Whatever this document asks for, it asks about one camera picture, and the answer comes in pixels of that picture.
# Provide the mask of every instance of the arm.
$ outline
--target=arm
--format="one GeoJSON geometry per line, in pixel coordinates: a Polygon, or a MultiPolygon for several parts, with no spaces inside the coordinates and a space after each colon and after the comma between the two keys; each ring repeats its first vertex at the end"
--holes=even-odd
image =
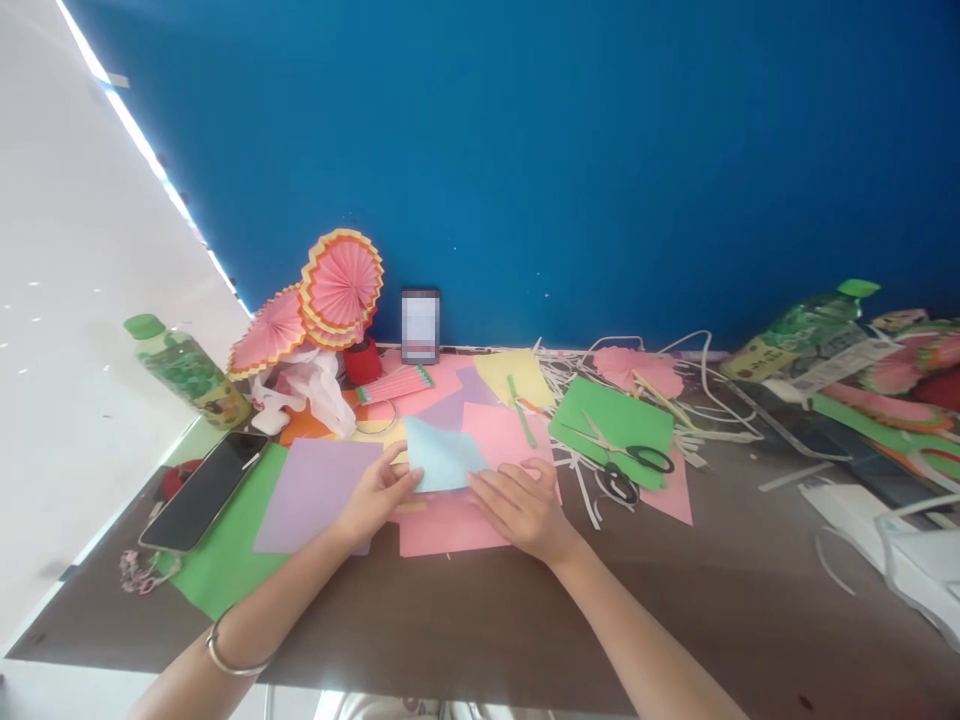
{"type": "Polygon", "coordinates": [[[729,695],[613,576],[557,501],[543,460],[471,475],[471,502],[518,548],[542,560],[584,614],[637,714],[649,720],[743,720],[729,695]]]}
{"type": "MultiPolygon", "coordinates": [[[[413,491],[423,471],[390,464],[406,449],[406,442],[388,447],[367,468],[337,521],[223,617],[217,651],[229,667],[255,667],[270,658],[351,551],[413,491]]],[[[206,720],[233,714],[256,678],[227,675],[214,665],[207,634],[163,671],[134,706],[132,717],[206,720]]]]}

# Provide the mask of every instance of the hand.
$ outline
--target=hand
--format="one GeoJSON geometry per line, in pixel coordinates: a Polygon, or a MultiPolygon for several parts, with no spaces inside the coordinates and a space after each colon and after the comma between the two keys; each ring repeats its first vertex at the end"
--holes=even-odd
{"type": "Polygon", "coordinates": [[[583,538],[560,507],[557,469],[539,458],[520,464],[538,471],[540,479],[534,480],[509,463],[497,472],[468,473],[470,487],[476,493],[469,501],[505,540],[552,567],[567,559],[583,538]]]}
{"type": "Polygon", "coordinates": [[[407,463],[390,463],[407,449],[406,440],[395,442],[363,472],[357,489],[334,522],[353,544],[372,536],[423,480],[423,469],[407,463]]]}

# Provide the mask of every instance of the green bottle cap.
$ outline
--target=green bottle cap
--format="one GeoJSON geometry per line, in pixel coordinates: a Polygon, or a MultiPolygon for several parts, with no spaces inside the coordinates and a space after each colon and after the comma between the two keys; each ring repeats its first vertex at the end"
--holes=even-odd
{"type": "Polygon", "coordinates": [[[869,280],[844,280],[837,288],[837,290],[844,295],[861,299],[870,297],[879,289],[879,285],[869,280]]]}
{"type": "Polygon", "coordinates": [[[167,326],[160,322],[156,315],[134,315],[124,321],[123,327],[133,336],[134,340],[147,340],[156,337],[167,329],[167,326]]]}

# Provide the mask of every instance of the finger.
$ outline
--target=finger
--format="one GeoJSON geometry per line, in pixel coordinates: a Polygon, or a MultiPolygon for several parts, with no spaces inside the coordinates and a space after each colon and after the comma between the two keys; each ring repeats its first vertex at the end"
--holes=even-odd
{"type": "Polygon", "coordinates": [[[483,501],[477,494],[472,494],[467,497],[467,502],[473,505],[480,513],[487,519],[487,522],[493,526],[493,529],[496,530],[500,537],[509,542],[513,542],[510,532],[510,528],[503,524],[503,521],[497,517],[496,513],[490,509],[490,507],[483,501]]]}
{"type": "Polygon", "coordinates": [[[467,480],[470,483],[470,487],[473,488],[473,491],[480,496],[480,499],[486,503],[493,514],[503,521],[504,525],[510,527],[512,523],[517,521],[520,516],[520,511],[497,490],[490,487],[486,480],[473,473],[467,473],[467,480]]]}
{"type": "Polygon", "coordinates": [[[523,467],[530,470],[537,470],[540,473],[540,479],[537,482],[541,487],[547,488],[551,493],[557,486],[557,468],[553,463],[548,463],[543,458],[530,458],[520,463],[523,467]]]}
{"type": "Polygon", "coordinates": [[[397,478],[401,478],[410,472],[410,463],[394,463],[393,465],[380,466],[380,479],[383,487],[390,487],[397,478]]]}
{"type": "Polygon", "coordinates": [[[517,481],[509,475],[493,472],[493,470],[481,470],[480,477],[518,508],[530,502],[530,493],[517,485],[517,481]]]}
{"type": "Polygon", "coordinates": [[[397,459],[397,456],[400,453],[404,452],[407,449],[406,440],[397,440],[395,443],[391,443],[387,446],[387,449],[383,451],[383,454],[379,458],[379,462],[384,465],[389,465],[394,460],[397,459]]]}
{"type": "Polygon", "coordinates": [[[387,498],[391,508],[404,502],[423,480],[423,468],[415,468],[397,478],[397,481],[380,493],[387,498]]]}
{"type": "Polygon", "coordinates": [[[524,469],[519,468],[516,465],[511,465],[510,463],[503,463],[497,468],[497,471],[506,475],[507,477],[513,478],[517,485],[526,490],[526,492],[533,497],[540,498],[542,500],[550,499],[550,488],[538,483],[536,480],[530,477],[530,475],[524,469]]]}

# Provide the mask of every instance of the light blue paper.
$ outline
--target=light blue paper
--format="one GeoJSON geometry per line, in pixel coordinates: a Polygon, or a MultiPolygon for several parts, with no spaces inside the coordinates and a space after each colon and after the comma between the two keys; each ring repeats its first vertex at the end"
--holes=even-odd
{"type": "Polygon", "coordinates": [[[423,468],[415,492],[439,492],[467,487],[467,473],[489,469],[473,435],[440,430],[415,417],[403,419],[407,429],[410,467],[423,468]]]}

